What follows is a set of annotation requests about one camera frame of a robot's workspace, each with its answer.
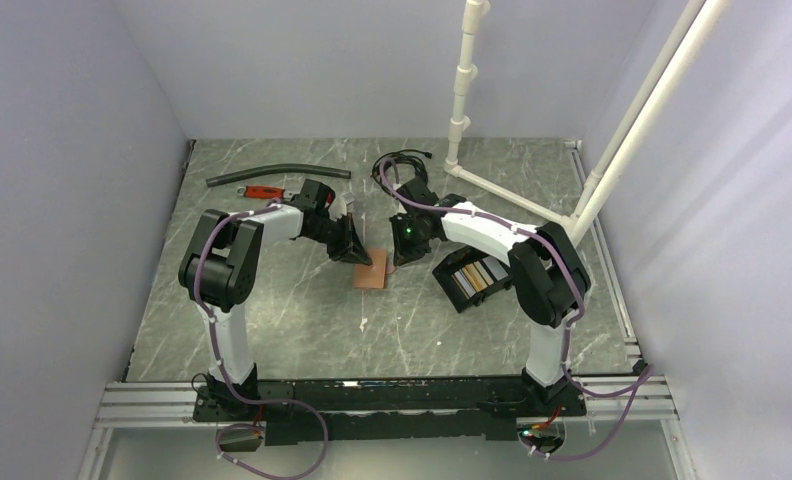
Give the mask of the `brown leather card holder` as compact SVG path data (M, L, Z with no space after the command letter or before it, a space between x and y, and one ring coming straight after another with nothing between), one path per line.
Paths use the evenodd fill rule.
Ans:
M385 248L371 248L368 254L372 264L355 266L353 287L361 290L382 290L386 287L388 276L395 270L390 254Z

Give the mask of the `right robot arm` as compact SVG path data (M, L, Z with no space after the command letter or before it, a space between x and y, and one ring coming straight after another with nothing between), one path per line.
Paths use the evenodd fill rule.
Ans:
M523 401L536 415L550 413L569 383L568 323L583 312L591 286L564 228L516 223L457 194L440 198L420 178L399 187L385 176L380 182L403 208L390 219L395 265L423 258L438 239L464 244L506 267L520 309L532 322Z

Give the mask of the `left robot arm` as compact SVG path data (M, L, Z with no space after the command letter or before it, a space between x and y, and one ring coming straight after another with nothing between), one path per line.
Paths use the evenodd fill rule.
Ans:
M256 282L262 248L304 238L323 245L332 261L373 263L351 214L332 214L336 198L331 187L306 180L286 201L237 213L208 209L197 223L178 280L195 302L210 342L209 389L220 395L220 407L233 419L251 417L260 402L244 305Z

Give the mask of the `black card box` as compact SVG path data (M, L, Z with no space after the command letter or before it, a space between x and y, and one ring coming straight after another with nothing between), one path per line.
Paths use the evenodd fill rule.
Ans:
M506 265L469 246L447 255L432 274L457 313L513 287L513 275Z

